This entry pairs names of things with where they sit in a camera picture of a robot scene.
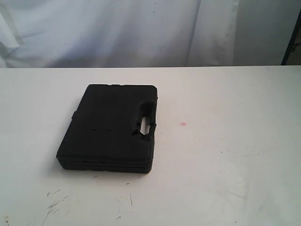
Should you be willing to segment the black plastic tool case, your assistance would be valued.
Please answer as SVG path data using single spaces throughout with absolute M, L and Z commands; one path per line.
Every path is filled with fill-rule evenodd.
M 90 84 L 56 157 L 66 170 L 151 171 L 158 91 L 153 85 Z

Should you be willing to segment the white backdrop curtain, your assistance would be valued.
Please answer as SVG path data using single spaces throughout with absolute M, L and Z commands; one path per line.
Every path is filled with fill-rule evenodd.
M 281 64 L 298 0 L 3 0 L 0 65 Z

